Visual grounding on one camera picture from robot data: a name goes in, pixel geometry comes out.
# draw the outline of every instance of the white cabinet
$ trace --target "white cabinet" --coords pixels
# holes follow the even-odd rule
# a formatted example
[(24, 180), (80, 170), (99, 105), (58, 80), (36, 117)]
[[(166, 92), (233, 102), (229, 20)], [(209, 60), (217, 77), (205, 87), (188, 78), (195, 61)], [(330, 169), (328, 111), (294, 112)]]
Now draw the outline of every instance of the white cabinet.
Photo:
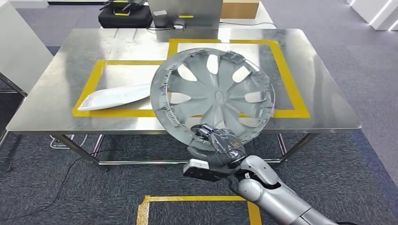
[(11, 3), (0, 0), (0, 72), (29, 93), (52, 59)]

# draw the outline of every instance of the black cable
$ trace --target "black cable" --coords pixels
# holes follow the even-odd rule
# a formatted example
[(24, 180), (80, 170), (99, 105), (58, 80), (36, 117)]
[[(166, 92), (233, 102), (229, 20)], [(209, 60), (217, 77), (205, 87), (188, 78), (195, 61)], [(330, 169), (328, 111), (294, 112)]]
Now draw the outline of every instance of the black cable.
[[(93, 154), (96, 154), (96, 153), (100, 153), (100, 152), (104, 152), (104, 151), (123, 151), (123, 150), (103, 150), (103, 151), (97, 151), (97, 152), (94, 152), (94, 153), (90, 153), (90, 155), (93, 155)], [(54, 200), (53, 200), (48, 206), (46, 206), (46, 207), (44, 207), (44, 208), (42, 208), (42, 209), (39, 209), (39, 210), (37, 210), (36, 212), (32, 212), (32, 213), (29, 213), (29, 214), (26, 214), (26, 215), (23, 215), (23, 216), (18, 216), (18, 217), (11, 217), (11, 218), (7, 218), (7, 219), (2, 219), (2, 220), (0, 220), (0, 222), (7, 221), (7, 220), (11, 220), (11, 219), (18, 219), (18, 218), (23, 218), (23, 217), (32, 216), (32, 215), (34, 215), (34, 214), (36, 214), (36, 213), (42, 212), (42, 211), (45, 210), (45, 209), (48, 209), (50, 206), (52, 206), (52, 205), (58, 200), (58, 198), (60, 197), (62, 188), (63, 188), (63, 186), (64, 186), (64, 184), (65, 184), (66, 178), (68, 177), (68, 174), (69, 174), (70, 170), (72, 169), (73, 165), (74, 165), (77, 161), (79, 161), (80, 159), (83, 159), (83, 158), (78, 158), (78, 159), (76, 159), (76, 160), (69, 166), (68, 171), (66, 172), (65, 177), (63, 178), (63, 181), (62, 181), (62, 183), (61, 183), (61, 186), (60, 186), (60, 188), (58, 189), (57, 195), (55, 196)]]
[(220, 23), (224, 23), (224, 24), (233, 24), (233, 25), (242, 25), (242, 26), (257, 26), (260, 24), (271, 24), (274, 25), (275, 28), (278, 28), (274, 23), (270, 23), (270, 22), (261, 22), (261, 23), (256, 23), (256, 24), (243, 24), (243, 23), (233, 23), (233, 22), (220, 22)]
[(175, 29), (176, 29), (175, 25), (177, 25), (177, 26), (182, 26), (182, 27), (183, 27), (183, 30), (185, 29), (185, 25), (182, 25), (182, 24), (179, 24), (179, 23), (174, 23), (173, 26), (147, 27), (146, 29), (147, 29), (147, 30), (154, 30), (154, 31), (157, 31), (157, 30), (175, 30)]

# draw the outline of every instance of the yellow tape marking on floor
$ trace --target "yellow tape marking on floor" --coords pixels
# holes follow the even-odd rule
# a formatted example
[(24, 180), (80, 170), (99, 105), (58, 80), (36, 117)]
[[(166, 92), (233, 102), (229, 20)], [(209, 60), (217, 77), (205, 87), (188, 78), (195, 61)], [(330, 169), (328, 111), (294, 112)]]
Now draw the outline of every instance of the yellow tape marking on floor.
[[(149, 196), (146, 195), (138, 206), (137, 225), (148, 225), (149, 205), (151, 202), (191, 202), (191, 201), (246, 201), (240, 196), (205, 195), (205, 196)], [(247, 202), (250, 225), (262, 225), (260, 209), (257, 205)]]

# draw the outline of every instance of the white plastic object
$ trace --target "white plastic object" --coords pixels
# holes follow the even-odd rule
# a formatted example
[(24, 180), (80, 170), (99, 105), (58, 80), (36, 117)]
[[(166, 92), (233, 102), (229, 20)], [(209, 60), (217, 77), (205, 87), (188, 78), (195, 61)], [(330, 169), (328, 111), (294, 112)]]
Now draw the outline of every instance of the white plastic object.
[(109, 88), (91, 93), (77, 110), (108, 109), (144, 99), (150, 95), (151, 84)]

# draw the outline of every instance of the white wall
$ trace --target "white wall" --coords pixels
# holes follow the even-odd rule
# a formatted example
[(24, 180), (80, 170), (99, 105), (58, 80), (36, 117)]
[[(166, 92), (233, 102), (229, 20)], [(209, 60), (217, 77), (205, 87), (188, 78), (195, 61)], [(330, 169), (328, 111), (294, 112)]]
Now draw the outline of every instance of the white wall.
[(398, 0), (347, 0), (347, 3), (375, 30), (387, 30), (398, 20)]
[(52, 54), (8, 1), (0, 0), (0, 72), (29, 93)]

